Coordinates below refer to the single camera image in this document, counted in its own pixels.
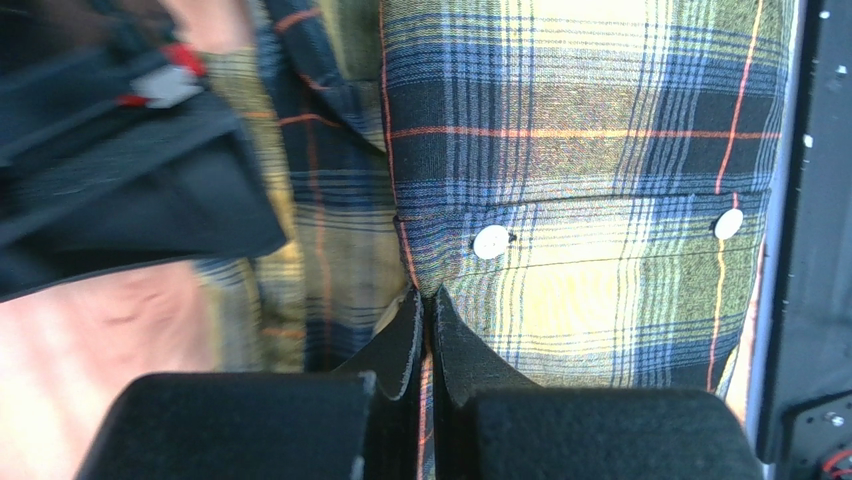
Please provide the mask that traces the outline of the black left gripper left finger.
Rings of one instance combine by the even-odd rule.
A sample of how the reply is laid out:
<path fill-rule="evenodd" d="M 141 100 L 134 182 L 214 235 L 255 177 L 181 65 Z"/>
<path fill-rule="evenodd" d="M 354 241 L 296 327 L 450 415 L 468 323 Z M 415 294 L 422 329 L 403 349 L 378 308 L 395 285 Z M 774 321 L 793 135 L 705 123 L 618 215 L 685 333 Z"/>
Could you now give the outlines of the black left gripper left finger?
<path fill-rule="evenodd" d="M 411 479 L 423 302 L 328 373 L 151 374 L 106 415 L 82 479 Z"/>

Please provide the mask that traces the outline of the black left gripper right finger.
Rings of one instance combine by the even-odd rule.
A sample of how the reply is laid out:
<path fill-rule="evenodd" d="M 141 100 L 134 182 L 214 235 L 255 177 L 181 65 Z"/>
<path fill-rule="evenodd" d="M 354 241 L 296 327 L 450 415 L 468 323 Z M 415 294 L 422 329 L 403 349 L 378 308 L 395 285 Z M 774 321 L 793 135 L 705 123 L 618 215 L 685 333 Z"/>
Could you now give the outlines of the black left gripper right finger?
<path fill-rule="evenodd" d="M 758 479 L 736 417 L 699 390 L 540 386 L 433 300 L 440 479 Z"/>

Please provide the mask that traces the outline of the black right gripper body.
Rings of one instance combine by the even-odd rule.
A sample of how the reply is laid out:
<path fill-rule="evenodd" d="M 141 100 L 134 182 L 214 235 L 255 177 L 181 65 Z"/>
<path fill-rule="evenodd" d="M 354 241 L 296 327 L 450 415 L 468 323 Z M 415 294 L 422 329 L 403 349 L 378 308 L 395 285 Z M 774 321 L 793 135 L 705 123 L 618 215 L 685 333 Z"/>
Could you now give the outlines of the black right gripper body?
<path fill-rule="evenodd" d="M 259 155 L 160 1 L 1 5 L 1 297 L 285 241 Z"/>

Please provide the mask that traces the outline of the yellow black plaid shirt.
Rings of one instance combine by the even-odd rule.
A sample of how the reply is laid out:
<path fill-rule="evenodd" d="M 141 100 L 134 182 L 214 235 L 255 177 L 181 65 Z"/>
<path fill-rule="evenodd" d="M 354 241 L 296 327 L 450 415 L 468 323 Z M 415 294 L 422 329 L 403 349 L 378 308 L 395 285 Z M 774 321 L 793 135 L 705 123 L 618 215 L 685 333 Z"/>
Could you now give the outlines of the yellow black plaid shirt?
<path fill-rule="evenodd" d="M 433 300 L 543 387 L 727 405 L 796 1 L 173 1 L 286 234 L 203 261 L 220 371 L 327 372 Z"/>

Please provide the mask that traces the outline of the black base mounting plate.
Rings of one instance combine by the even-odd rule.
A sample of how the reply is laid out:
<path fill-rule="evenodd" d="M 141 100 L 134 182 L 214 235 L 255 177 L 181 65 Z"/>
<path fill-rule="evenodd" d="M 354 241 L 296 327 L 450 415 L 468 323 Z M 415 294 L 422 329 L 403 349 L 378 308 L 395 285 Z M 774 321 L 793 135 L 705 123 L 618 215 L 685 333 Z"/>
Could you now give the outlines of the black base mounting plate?
<path fill-rule="evenodd" d="M 758 431 L 778 479 L 851 475 L 851 5 L 806 7 Z"/>

